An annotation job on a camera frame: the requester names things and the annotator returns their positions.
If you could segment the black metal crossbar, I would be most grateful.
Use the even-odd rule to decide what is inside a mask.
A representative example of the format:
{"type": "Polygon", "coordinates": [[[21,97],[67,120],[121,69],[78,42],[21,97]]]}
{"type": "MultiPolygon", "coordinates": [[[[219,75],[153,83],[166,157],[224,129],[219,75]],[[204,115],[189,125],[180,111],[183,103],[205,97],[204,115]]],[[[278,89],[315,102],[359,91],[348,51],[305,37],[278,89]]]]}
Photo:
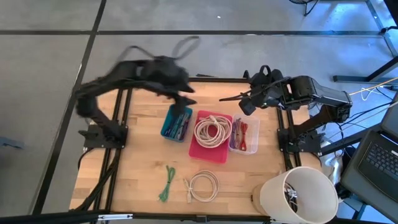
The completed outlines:
{"type": "Polygon", "coordinates": [[[339,141],[333,142],[333,143],[321,148],[321,156],[325,156],[325,155],[334,153],[334,152],[344,149],[352,144],[359,143],[362,140],[362,138],[364,138],[365,135],[367,135],[368,132],[370,132],[370,131],[379,132],[380,130],[381,130],[381,125],[376,124],[374,126],[371,126],[370,128],[366,128],[358,133],[355,133],[348,137],[340,139],[339,141]]]}

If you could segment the pink plastic bin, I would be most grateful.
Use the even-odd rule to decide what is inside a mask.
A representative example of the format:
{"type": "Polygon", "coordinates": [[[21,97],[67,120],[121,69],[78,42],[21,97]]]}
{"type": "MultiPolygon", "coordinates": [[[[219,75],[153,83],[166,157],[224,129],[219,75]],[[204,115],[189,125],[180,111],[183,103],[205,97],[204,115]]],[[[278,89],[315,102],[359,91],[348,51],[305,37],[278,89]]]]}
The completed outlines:
{"type": "Polygon", "coordinates": [[[200,110],[193,128],[189,156],[208,162],[224,164],[232,130],[232,117],[200,110]]]}

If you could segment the white plastic bag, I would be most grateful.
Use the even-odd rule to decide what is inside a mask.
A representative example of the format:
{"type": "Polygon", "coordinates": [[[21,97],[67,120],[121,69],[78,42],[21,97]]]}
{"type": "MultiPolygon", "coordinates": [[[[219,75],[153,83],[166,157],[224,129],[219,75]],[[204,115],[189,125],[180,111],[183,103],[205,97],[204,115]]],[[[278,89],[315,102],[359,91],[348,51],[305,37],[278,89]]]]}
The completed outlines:
{"type": "Polygon", "coordinates": [[[343,150],[332,152],[325,156],[321,156],[320,160],[322,163],[322,172],[328,177],[328,179],[336,185],[343,172],[343,150]]]}

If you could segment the dark grey laptop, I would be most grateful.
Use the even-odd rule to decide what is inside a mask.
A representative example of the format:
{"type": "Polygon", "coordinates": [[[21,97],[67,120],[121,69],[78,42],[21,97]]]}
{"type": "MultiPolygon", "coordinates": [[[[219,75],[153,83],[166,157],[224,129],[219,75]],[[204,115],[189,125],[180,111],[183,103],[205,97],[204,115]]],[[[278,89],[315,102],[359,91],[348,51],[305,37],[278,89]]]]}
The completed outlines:
{"type": "Polygon", "coordinates": [[[368,131],[340,183],[362,201],[398,224],[398,93],[380,130],[368,131]]]}

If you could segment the round wooden lamp base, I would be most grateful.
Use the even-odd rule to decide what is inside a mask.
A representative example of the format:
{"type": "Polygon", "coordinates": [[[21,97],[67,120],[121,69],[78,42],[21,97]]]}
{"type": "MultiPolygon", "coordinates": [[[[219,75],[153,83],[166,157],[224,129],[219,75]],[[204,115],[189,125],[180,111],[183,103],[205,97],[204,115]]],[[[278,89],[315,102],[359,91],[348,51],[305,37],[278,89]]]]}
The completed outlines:
{"type": "Polygon", "coordinates": [[[252,193],[251,193],[251,203],[253,205],[253,207],[255,208],[255,210],[257,212],[259,212],[262,215],[267,216],[266,211],[263,209],[260,199],[261,199],[261,188],[262,188],[263,184],[259,184],[257,186],[254,187],[252,193]]]}

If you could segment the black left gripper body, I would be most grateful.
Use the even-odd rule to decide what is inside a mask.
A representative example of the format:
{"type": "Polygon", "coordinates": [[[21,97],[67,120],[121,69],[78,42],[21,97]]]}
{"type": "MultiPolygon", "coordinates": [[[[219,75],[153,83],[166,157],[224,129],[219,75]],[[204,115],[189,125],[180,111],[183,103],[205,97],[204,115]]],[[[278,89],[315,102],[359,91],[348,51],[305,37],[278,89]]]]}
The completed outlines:
{"type": "Polygon", "coordinates": [[[176,59],[158,56],[152,60],[136,60],[141,68],[136,75],[136,88],[143,88],[154,93],[178,93],[180,82],[189,82],[185,68],[176,63],[176,59]]]}

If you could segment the clear plastic bin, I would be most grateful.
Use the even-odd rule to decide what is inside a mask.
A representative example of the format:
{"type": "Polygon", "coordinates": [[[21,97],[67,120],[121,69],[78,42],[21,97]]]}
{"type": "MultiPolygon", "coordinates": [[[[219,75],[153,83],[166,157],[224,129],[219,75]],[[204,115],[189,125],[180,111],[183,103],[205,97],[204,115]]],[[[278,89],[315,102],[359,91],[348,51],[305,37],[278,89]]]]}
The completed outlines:
{"type": "Polygon", "coordinates": [[[229,150],[251,155],[257,152],[260,121],[256,117],[235,114],[229,139],[229,150]]]}

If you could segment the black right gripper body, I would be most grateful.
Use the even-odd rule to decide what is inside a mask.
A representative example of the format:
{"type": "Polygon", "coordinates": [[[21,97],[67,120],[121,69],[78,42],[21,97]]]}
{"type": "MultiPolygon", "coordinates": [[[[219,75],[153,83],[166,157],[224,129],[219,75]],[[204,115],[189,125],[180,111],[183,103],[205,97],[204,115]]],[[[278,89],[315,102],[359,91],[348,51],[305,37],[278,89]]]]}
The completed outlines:
{"type": "Polygon", "coordinates": [[[278,69],[268,71],[267,74],[260,70],[249,79],[252,102],[255,107],[278,107],[283,104],[284,87],[291,77],[283,77],[278,69]]]}

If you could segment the black metal floor stand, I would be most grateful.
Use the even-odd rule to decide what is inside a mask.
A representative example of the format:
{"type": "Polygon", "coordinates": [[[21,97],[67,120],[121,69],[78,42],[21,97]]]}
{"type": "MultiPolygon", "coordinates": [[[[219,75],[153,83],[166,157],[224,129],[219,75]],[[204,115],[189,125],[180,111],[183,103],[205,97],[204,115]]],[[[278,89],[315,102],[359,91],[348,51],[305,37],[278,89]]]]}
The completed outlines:
{"type": "Polygon", "coordinates": [[[332,76],[332,79],[334,82],[380,84],[390,80],[390,78],[384,78],[384,75],[387,75],[389,72],[393,71],[397,67],[398,67],[398,56],[395,56],[393,59],[391,59],[386,64],[384,64],[376,71],[374,71],[372,74],[366,77],[335,75],[332,76]]]}

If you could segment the teal plastic bin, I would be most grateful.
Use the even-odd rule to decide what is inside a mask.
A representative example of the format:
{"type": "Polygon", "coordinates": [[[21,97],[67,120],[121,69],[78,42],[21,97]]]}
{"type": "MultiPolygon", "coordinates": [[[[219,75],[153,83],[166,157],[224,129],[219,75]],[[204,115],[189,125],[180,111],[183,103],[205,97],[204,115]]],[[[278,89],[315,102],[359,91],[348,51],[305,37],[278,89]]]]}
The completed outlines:
{"type": "Polygon", "coordinates": [[[173,107],[171,105],[165,117],[160,134],[166,139],[176,142],[184,142],[193,110],[189,107],[186,107],[183,114],[174,116],[172,114],[172,108],[173,107]]]}

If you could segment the silver metal bracket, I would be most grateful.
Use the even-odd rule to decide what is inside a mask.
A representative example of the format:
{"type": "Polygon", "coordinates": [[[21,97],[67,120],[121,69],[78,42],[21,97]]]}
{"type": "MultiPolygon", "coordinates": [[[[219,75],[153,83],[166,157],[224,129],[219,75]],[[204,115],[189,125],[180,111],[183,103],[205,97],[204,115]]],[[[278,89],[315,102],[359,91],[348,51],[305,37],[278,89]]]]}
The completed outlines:
{"type": "Polygon", "coordinates": [[[98,216],[98,221],[110,222],[113,220],[128,220],[133,219],[132,213],[115,213],[115,214],[102,214],[98,216]]]}

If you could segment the flat grey-blue bracket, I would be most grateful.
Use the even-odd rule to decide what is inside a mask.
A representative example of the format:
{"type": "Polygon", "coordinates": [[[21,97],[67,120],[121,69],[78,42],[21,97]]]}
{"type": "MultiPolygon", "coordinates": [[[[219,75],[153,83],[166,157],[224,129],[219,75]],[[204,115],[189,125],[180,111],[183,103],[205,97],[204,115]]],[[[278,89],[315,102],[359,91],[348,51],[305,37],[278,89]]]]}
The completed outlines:
{"type": "Polygon", "coordinates": [[[0,136],[0,146],[10,146],[16,149],[23,149],[25,144],[21,141],[16,141],[13,139],[0,136]]]}

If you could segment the large cream lamp shade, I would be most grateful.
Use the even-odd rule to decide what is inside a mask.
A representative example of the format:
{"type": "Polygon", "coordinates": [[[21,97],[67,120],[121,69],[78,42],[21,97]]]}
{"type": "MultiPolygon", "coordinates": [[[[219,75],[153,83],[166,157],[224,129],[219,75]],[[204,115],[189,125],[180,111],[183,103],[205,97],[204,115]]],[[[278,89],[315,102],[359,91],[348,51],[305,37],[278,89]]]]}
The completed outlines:
{"type": "Polygon", "coordinates": [[[260,202],[271,218],[288,224],[324,224],[338,210],[332,182],[319,170],[304,166],[266,181],[260,202]]]}

